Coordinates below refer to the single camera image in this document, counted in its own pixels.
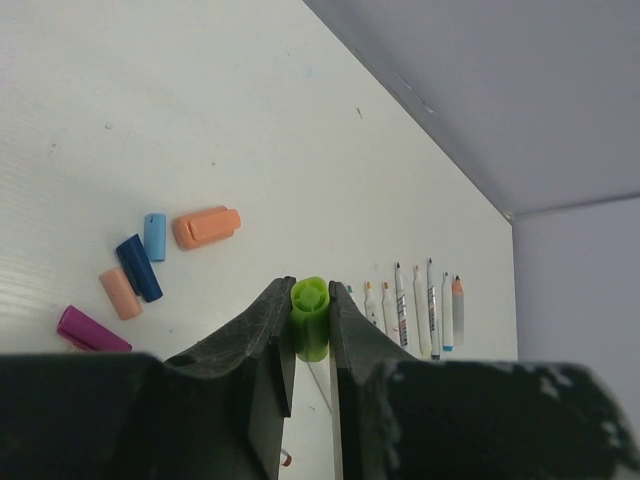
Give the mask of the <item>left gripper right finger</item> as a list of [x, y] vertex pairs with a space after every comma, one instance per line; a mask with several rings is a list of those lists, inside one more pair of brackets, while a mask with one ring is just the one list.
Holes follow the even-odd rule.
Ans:
[[609, 389], [568, 363], [421, 361], [329, 285], [339, 479], [631, 479], [635, 439]]

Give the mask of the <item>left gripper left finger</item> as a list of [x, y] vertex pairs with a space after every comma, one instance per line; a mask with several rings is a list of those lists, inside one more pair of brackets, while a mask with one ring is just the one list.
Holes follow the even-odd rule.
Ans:
[[5, 479], [275, 479], [292, 412], [294, 279], [167, 359], [5, 355]]

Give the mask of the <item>magenta capped pen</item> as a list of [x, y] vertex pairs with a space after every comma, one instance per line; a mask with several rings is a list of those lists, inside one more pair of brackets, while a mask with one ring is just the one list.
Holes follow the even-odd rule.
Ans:
[[398, 316], [398, 330], [401, 347], [407, 351], [411, 351], [410, 329], [408, 321], [408, 308], [406, 291], [402, 276], [401, 265], [399, 262], [395, 264], [395, 292], [396, 292], [396, 310]]
[[285, 450], [280, 451], [280, 465], [288, 467], [292, 463], [292, 456]]

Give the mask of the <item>yellow capped pen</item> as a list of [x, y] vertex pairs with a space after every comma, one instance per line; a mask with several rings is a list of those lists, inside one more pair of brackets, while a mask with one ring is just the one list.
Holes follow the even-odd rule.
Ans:
[[373, 285], [370, 281], [365, 282], [365, 315], [367, 320], [376, 328], [380, 327], [379, 313], [374, 296]]

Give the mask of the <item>orange capped fat marker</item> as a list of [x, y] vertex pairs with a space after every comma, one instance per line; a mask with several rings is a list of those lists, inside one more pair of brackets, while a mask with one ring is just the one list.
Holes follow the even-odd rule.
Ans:
[[452, 284], [452, 315], [454, 345], [464, 344], [464, 289], [461, 279], [455, 276]]

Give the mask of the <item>salmon capped pen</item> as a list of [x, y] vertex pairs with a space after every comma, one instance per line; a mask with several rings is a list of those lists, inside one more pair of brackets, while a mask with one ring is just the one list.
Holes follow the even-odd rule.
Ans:
[[413, 288], [421, 357], [430, 359], [432, 353], [431, 328], [429, 323], [428, 297], [424, 278], [418, 265], [413, 268]]

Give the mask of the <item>dark blue capped pen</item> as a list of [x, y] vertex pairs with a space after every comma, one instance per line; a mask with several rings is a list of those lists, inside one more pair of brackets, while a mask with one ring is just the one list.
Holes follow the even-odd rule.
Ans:
[[441, 358], [440, 327], [438, 322], [437, 294], [435, 277], [433, 273], [433, 260], [427, 260], [427, 295], [429, 325], [431, 329], [431, 359], [436, 361]]

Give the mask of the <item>sky blue capped pen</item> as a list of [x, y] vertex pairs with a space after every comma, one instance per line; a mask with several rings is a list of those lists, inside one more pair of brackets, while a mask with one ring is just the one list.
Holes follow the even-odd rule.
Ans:
[[442, 316], [442, 344], [443, 350], [451, 352], [454, 349], [453, 334], [453, 306], [452, 283], [448, 272], [443, 273], [441, 286], [441, 316]]

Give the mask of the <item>salmon pen cap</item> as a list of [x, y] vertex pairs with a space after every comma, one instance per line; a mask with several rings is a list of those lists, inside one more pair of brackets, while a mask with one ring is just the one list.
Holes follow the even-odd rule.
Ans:
[[99, 275], [116, 314], [120, 320], [126, 321], [138, 317], [142, 306], [121, 267], [115, 267]]

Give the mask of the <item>green pen cap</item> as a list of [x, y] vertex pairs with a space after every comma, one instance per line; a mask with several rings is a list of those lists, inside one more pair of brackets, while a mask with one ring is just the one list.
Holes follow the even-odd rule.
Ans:
[[309, 277], [291, 289], [290, 323], [295, 352], [301, 361], [322, 361], [329, 351], [330, 295], [321, 277]]

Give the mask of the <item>magenta pen cap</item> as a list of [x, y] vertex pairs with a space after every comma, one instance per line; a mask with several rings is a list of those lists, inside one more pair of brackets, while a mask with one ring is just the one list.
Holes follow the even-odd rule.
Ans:
[[132, 346], [94, 319], [69, 305], [61, 315], [56, 332], [84, 351], [131, 352]]

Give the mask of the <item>dark blue pen cap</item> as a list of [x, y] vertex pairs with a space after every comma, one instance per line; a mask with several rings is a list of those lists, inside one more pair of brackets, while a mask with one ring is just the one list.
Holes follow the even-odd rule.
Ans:
[[147, 303], [163, 297], [163, 291], [138, 234], [118, 245], [116, 255], [136, 295]]

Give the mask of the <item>orange marker cap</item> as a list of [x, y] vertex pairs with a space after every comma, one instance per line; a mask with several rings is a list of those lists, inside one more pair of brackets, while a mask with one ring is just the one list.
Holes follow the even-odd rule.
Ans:
[[241, 227], [236, 209], [218, 206], [176, 217], [171, 229], [182, 250], [193, 250], [234, 235]]

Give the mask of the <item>sky blue pen cap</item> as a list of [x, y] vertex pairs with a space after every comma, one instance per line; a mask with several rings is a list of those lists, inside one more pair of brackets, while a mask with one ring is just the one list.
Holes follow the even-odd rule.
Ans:
[[167, 219], [163, 213], [149, 213], [144, 219], [143, 245], [151, 262], [166, 260]]

